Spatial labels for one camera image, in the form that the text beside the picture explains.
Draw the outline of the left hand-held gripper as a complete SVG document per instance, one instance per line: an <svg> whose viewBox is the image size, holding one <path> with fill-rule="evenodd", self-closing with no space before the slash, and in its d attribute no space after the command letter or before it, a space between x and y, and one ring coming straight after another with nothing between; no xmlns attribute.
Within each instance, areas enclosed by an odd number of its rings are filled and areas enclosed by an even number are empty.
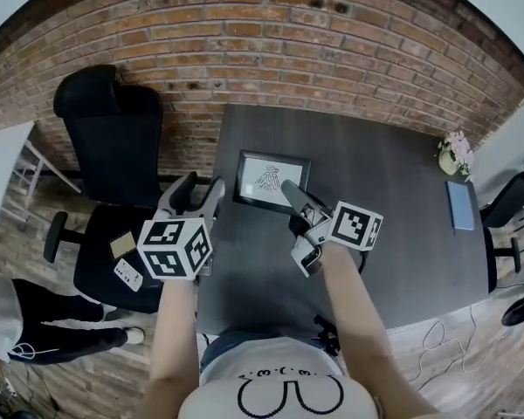
<svg viewBox="0 0 524 419"><path fill-rule="evenodd" d="M161 195L157 209L184 213L197 184L197 172L179 177ZM214 245L210 233L226 191L215 178L206 191L200 215L145 218L137 226L137 253L143 274L152 280L195 280L212 274Z"/></svg>

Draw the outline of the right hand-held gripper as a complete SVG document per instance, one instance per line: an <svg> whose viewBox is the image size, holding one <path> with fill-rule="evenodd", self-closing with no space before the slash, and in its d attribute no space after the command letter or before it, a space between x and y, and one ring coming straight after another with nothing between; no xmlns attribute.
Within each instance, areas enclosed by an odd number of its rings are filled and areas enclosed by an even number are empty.
<svg viewBox="0 0 524 419"><path fill-rule="evenodd" d="M315 199L293 181L285 179L281 191L297 216L289 219L295 236L291 257L306 278L320 271L322 246L336 243L358 251L362 273L369 252L374 248L383 216L346 202L335 209L321 208Z"/></svg>

